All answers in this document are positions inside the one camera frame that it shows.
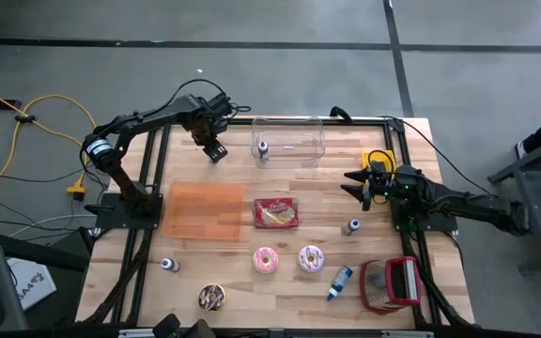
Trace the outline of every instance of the snack package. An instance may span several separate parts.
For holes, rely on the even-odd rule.
[[[261,198],[254,200],[255,227],[285,229],[300,224],[297,198]]]

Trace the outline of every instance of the gray floor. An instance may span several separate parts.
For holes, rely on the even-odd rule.
[[[401,43],[541,45],[541,0],[393,0]],[[380,0],[4,1],[0,36],[176,41],[389,43]],[[509,163],[514,142],[541,123],[541,54],[403,53],[415,116],[428,117],[437,146],[471,179]],[[402,115],[390,51],[265,49],[115,49],[0,46],[0,95],[28,102],[71,96],[100,123],[163,102],[191,78],[218,82],[258,115]],[[210,95],[209,87],[191,91]],[[61,101],[33,111],[44,124],[82,138],[90,125]],[[13,120],[0,112],[0,168]],[[50,178],[78,169],[77,149],[33,126],[22,129],[8,174]],[[445,161],[444,182],[471,190]],[[70,214],[64,190],[3,180],[0,202],[35,220]],[[93,201],[99,189],[88,183]],[[81,206],[76,213],[84,214]],[[25,221],[0,208],[0,220]],[[73,226],[89,226],[77,219]],[[48,223],[59,227],[60,223]],[[477,323],[541,333],[541,274],[522,278],[519,263],[541,256],[535,238],[512,238],[482,223],[459,221]],[[12,234],[19,228],[1,225]],[[26,230],[18,238],[42,231]],[[45,238],[41,242],[55,241]]]

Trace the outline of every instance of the clear plastic container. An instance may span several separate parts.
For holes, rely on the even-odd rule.
[[[323,121],[257,117],[252,122],[252,156],[259,168],[314,168],[325,155]]]

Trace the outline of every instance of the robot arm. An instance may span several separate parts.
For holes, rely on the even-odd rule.
[[[121,165],[132,138],[165,125],[180,124],[191,132],[195,143],[203,147],[210,160],[217,162],[226,156],[227,150],[216,136],[226,131],[232,112],[230,98],[225,93],[208,101],[193,95],[182,96],[160,109],[120,115],[112,122],[96,127],[86,136],[82,151],[86,152],[96,168],[118,184],[121,199],[129,213],[132,216],[145,216],[151,213],[152,198],[156,196],[151,196],[139,182],[131,181]],[[107,140],[110,134],[118,135],[115,146]]]
[[[490,194],[453,191],[431,181],[420,170],[409,165],[399,166],[394,173],[387,173],[382,162],[373,161],[371,166],[361,171],[344,175],[364,183],[361,186],[341,186],[363,203],[363,210],[370,209],[375,195],[382,195],[394,200],[398,212],[406,213],[413,220],[420,221],[432,213],[441,213],[491,223],[514,236],[530,233],[520,202]]]

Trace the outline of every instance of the wooden table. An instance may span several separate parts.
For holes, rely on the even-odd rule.
[[[407,121],[431,138],[426,119],[410,118]],[[408,127],[406,135],[412,165],[440,182],[440,168],[433,148]],[[169,313],[175,313],[183,326],[191,326],[198,318],[204,318],[211,327],[222,328],[414,327],[411,309],[375,315],[363,308],[359,296],[358,272],[362,262],[402,254],[400,236],[392,228],[389,205],[373,204],[370,211],[363,212],[361,205],[339,188],[341,183],[356,184],[343,174],[360,169],[362,151],[385,149],[383,130],[326,126],[324,136],[326,153],[318,168],[258,169],[250,153],[250,127],[231,126],[219,136],[229,155],[216,165],[209,163],[189,133],[180,127],[172,129],[162,192],[167,194],[175,180],[244,184],[240,240],[175,239],[155,232],[143,290],[140,326],[154,326]],[[399,149],[397,138],[393,138],[394,147]],[[123,159],[122,165],[133,179],[139,176],[145,143],[145,135],[136,137]],[[152,159],[156,159],[157,152],[156,149]],[[401,163],[398,151],[396,157]],[[154,163],[149,172],[153,175]],[[255,229],[253,200],[280,196],[300,199],[300,227],[296,230]],[[354,236],[342,236],[340,227],[353,218],[361,221],[362,228]],[[97,241],[77,320],[91,315],[115,284],[126,236],[126,230],[113,230]],[[442,233],[427,233],[426,237],[437,285],[458,312],[472,322],[465,277],[455,245]],[[326,255],[325,267],[319,273],[306,273],[296,263],[297,252],[308,244],[317,245]],[[270,246],[280,255],[279,269],[273,274],[260,274],[252,266],[252,254],[261,246]],[[163,270],[160,262],[165,257],[180,262],[181,271],[175,274]],[[354,270],[354,276],[335,300],[327,302],[330,282],[344,265]],[[128,286],[124,315],[130,309],[132,283],[134,277]],[[227,293],[226,305],[215,313],[207,313],[197,306],[199,291],[209,283],[221,284]],[[426,298],[424,314],[430,317]]]

